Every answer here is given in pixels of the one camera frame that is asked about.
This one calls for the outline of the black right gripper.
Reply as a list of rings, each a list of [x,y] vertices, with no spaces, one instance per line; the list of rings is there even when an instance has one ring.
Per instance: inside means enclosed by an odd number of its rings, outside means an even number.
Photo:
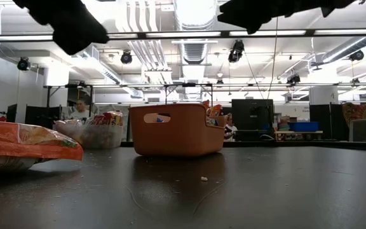
[[[300,11],[315,8],[321,10],[322,16],[329,16],[335,9],[342,9],[355,0],[275,0],[270,6],[270,0],[229,0],[219,6],[219,22],[235,25],[247,30],[248,34],[258,31],[272,17],[292,16]]]

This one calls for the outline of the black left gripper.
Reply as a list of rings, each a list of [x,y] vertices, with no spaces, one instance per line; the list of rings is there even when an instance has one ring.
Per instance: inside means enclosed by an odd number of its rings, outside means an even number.
[[[13,0],[40,25],[53,27],[53,41],[68,55],[109,41],[107,30],[81,0]]]

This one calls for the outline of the black beam with light strips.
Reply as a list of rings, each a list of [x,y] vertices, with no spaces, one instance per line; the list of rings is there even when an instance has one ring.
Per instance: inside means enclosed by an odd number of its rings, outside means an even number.
[[[299,37],[353,37],[366,36],[366,28],[355,29],[277,29],[260,30],[253,34],[247,31],[162,31],[162,32],[120,32],[108,33],[109,40],[144,39],[234,39],[234,38],[299,38]],[[52,34],[9,34],[0,35],[2,42],[50,42]]]

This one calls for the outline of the black metal truss stand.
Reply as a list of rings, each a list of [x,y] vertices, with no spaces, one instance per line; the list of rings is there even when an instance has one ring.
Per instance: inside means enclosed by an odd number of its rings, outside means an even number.
[[[47,99],[46,99],[46,107],[50,107],[50,101],[51,97],[60,89],[68,89],[68,88],[76,88],[78,90],[87,90],[87,95],[90,97],[89,110],[92,111],[92,106],[95,105],[110,105],[110,104],[116,104],[116,105],[146,105],[146,104],[152,104],[152,105],[167,105],[167,104],[178,104],[178,103],[190,103],[194,101],[173,101],[168,100],[168,96],[172,95],[174,91],[176,91],[177,88],[194,88],[194,87],[200,87],[203,91],[207,92],[210,96],[210,103],[213,104],[213,87],[214,85],[211,83],[181,83],[181,84],[171,84],[171,85],[153,85],[153,84],[143,84],[143,85],[137,85],[137,84],[129,84],[129,85],[122,85],[122,84],[115,84],[115,85],[87,85],[87,84],[67,84],[67,85],[45,85],[43,88],[47,89]],[[136,94],[134,94],[133,89],[137,88],[149,88],[149,89],[162,89],[164,92],[164,99],[158,99],[156,101],[150,101],[149,97],[145,97],[143,92],[136,91]],[[126,97],[121,98],[121,94],[108,94],[107,99],[101,99],[98,98],[95,95],[96,89],[122,89],[127,92],[129,96],[129,100],[127,100]]]

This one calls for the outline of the person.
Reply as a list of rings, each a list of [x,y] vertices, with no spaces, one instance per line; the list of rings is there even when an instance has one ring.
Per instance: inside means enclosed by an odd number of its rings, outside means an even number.
[[[227,114],[227,123],[224,132],[225,142],[235,142],[235,135],[238,129],[234,126],[233,117],[231,113]]]
[[[71,120],[80,120],[83,118],[89,118],[90,112],[86,108],[86,103],[83,99],[79,99],[76,103],[76,110],[75,112],[70,114]]]

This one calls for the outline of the black partition panel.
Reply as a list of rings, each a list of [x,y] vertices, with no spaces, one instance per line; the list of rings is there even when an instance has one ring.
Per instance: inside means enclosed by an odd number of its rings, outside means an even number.
[[[45,128],[53,128],[55,121],[61,119],[62,107],[39,107],[26,105],[24,113],[20,113],[17,104],[8,106],[6,112],[7,122],[37,125]]]
[[[318,122],[322,140],[341,141],[344,139],[345,120],[339,104],[320,104],[309,106],[309,120]]]

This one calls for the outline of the translucent plastic bin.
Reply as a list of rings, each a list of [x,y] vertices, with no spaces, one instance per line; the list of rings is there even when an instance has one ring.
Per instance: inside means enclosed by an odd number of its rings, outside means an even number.
[[[74,139],[84,149],[120,147],[123,134],[122,126],[82,124],[81,120],[57,120],[53,129]]]

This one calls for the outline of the black flat screen monitor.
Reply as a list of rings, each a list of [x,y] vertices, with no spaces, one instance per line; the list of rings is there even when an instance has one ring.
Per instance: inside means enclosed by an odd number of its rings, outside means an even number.
[[[235,141],[273,141],[274,106],[272,99],[234,99],[232,116]]]

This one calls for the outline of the white round column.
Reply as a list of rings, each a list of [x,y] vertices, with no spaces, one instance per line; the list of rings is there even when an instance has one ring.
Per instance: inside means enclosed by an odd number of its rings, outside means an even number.
[[[311,105],[329,105],[339,102],[336,86],[317,86],[309,89],[309,103]]]

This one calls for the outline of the blue storage box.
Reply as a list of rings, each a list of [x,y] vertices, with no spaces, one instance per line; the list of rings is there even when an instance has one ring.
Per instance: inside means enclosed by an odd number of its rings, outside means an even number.
[[[319,131],[318,122],[291,122],[289,123],[290,131],[294,132],[316,132]]]

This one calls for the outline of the wooden side table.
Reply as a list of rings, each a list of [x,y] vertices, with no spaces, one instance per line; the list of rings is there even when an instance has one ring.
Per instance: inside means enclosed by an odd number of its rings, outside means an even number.
[[[276,131],[276,141],[318,141],[322,138],[321,130],[315,132]]]

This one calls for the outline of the orange plastic bin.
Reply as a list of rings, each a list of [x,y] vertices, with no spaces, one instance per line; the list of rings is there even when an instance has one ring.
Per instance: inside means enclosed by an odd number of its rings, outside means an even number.
[[[170,120],[157,123],[157,116]],[[142,156],[198,157],[222,149],[225,127],[208,123],[202,104],[167,104],[129,109],[133,147]]]

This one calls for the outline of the orange patterned fabric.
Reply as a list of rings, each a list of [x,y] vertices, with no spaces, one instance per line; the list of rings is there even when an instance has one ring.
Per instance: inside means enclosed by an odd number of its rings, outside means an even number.
[[[352,103],[345,103],[342,105],[342,113],[349,127],[351,121],[366,119],[366,104],[358,105]]]

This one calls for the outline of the silver round ceiling duct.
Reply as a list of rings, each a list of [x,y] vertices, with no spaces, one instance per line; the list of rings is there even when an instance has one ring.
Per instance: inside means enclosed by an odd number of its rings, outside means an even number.
[[[214,26],[217,13],[217,0],[173,0],[174,15],[178,31],[210,31]],[[202,78],[205,66],[202,62],[208,53],[205,40],[200,43],[183,43],[180,45],[182,57],[182,75],[187,78]]]
[[[322,56],[322,62],[324,64],[337,61],[341,58],[347,57],[362,48],[366,47],[366,36],[365,37],[354,37],[346,41],[345,43],[335,47],[333,50],[325,53]]]

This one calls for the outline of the black aluminium rig frame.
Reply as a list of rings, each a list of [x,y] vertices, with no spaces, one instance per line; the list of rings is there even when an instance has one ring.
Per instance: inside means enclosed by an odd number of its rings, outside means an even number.
[[[346,141],[245,141],[224,142],[223,148],[284,148],[284,147],[319,147],[340,148],[366,151],[366,142]]]

